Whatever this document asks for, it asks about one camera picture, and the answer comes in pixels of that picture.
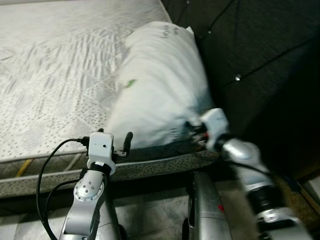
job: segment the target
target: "white pillow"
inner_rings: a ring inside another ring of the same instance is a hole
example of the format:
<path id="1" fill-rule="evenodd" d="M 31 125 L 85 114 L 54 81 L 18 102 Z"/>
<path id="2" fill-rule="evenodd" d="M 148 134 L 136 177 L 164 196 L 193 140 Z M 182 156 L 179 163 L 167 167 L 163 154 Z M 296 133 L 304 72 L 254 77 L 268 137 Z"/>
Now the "white pillow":
<path id="1" fill-rule="evenodd" d="M 128 48 L 116 80 L 121 90 L 105 131 L 116 150 L 133 132 L 131 149 L 161 146 L 186 137 L 186 122 L 213 107 L 192 30 L 151 22 L 125 41 Z"/>

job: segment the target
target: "green stain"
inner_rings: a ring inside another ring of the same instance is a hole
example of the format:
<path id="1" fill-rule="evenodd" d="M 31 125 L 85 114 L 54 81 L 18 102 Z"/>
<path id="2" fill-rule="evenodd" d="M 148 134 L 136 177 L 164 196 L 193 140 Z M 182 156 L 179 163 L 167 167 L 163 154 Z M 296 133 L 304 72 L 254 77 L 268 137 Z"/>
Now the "green stain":
<path id="1" fill-rule="evenodd" d="M 126 84 L 125 88 L 130 88 L 134 83 L 135 83 L 136 79 L 131 79 L 130 81 L 128 81 L 128 83 Z"/>

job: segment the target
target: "cable connector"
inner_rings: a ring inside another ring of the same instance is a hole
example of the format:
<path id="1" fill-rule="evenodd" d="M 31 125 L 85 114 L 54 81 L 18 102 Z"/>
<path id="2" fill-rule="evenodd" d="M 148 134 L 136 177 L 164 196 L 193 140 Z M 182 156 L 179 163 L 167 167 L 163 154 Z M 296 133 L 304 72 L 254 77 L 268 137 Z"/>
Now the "cable connector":
<path id="1" fill-rule="evenodd" d="M 83 138 L 78 138 L 76 141 L 78 143 L 81 143 L 83 146 L 88 147 L 89 146 L 89 140 L 90 140 L 90 137 L 84 136 Z"/>
<path id="2" fill-rule="evenodd" d="M 90 137 L 84 136 L 83 138 L 78 138 L 76 141 L 86 147 L 86 156 L 88 156 Z"/>

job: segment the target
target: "red marking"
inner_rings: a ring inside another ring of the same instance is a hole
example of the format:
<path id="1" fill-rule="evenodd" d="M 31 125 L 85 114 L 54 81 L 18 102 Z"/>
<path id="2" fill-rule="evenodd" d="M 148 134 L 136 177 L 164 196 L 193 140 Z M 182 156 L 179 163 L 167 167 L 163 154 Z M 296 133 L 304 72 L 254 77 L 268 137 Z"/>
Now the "red marking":
<path id="1" fill-rule="evenodd" d="M 224 212 L 224 211 L 225 211 L 225 208 L 224 208 L 224 206 L 222 206 L 222 205 L 218 205 L 218 209 L 220 209 L 221 212 Z"/>

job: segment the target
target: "black cable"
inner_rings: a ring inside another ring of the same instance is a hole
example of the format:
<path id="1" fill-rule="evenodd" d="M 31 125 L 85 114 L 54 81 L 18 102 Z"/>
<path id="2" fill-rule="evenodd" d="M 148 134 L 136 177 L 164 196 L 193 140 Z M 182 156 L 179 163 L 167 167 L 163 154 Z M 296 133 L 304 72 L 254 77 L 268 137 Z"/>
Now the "black cable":
<path id="1" fill-rule="evenodd" d="M 239 168 L 244 168 L 244 169 L 250 169 L 252 171 L 256 171 L 259 172 L 261 174 L 264 174 L 266 176 L 268 176 L 269 178 L 271 177 L 271 174 L 262 170 L 259 170 L 258 168 L 255 168 L 253 166 L 247 165 L 247 164 L 243 164 L 243 163 L 239 163 L 239 162 L 235 162 L 235 161 L 221 161 L 221 163 L 227 164 L 227 165 L 234 165 L 237 166 Z"/>
<path id="2" fill-rule="evenodd" d="M 206 156 L 201 156 L 199 154 L 196 154 L 194 153 L 194 155 L 199 158 L 199 159 L 203 159 L 205 161 L 212 161 L 213 159 L 210 158 L 210 157 L 206 157 Z M 221 159 L 217 159 L 215 160 L 213 163 L 222 163 L 222 164 L 226 164 L 226 165 L 234 165 L 234 166 L 237 166 L 239 168 L 245 168 L 245 169 L 250 169 L 252 171 L 256 171 L 256 172 L 259 172 L 261 174 L 264 174 L 266 176 L 268 176 L 269 178 L 271 178 L 271 174 L 268 173 L 268 172 L 265 172 L 265 171 L 262 171 L 260 169 L 257 169 L 253 166 L 250 166 L 250 165 L 247 165 L 247 164 L 243 164 L 243 163 L 239 163 L 239 162 L 235 162 L 235 161 L 225 161 L 225 160 L 221 160 Z"/>
<path id="3" fill-rule="evenodd" d="M 38 181 L 36 183 L 36 192 L 35 192 L 35 199 L 36 199 L 36 209 L 38 212 L 38 215 L 40 217 L 41 223 L 44 227 L 44 229 L 46 230 L 46 232 L 48 233 L 49 237 L 51 240 L 57 240 L 56 236 L 54 235 L 54 233 L 52 232 L 48 221 L 45 220 L 43 212 L 41 211 L 41 204 L 40 204 L 40 185 L 41 185 L 41 179 L 42 179 L 42 175 L 45 171 L 45 167 L 47 166 L 48 162 L 50 161 L 50 159 L 53 157 L 53 155 L 58 151 L 59 148 L 61 148 L 62 145 L 68 143 L 68 142 L 79 142 L 81 139 L 76 139 L 76 138 L 71 138 L 71 139 L 67 139 L 63 142 L 61 142 L 54 150 L 53 152 L 50 154 L 50 156 L 47 158 L 47 160 L 44 162 L 41 171 L 39 173 L 39 177 L 38 177 Z"/>
<path id="4" fill-rule="evenodd" d="M 44 209 L 43 209 L 43 217 L 45 218 L 45 220 L 47 222 L 48 222 L 48 206 L 49 206 L 50 199 L 51 199 L 52 195 L 54 194 L 54 192 L 58 188 L 62 187 L 63 185 L 74 184 L 74 183 L 77 183 L 78 181 L 79 181 L 79 179 L 65 181 L 65 182 L 58 184 L 57 186 L 54 187 L 54 189 L 52 189 L 52 191 L 49 193 L 48 197 L 46 198 L 46 202 L 45 202 Z"/>

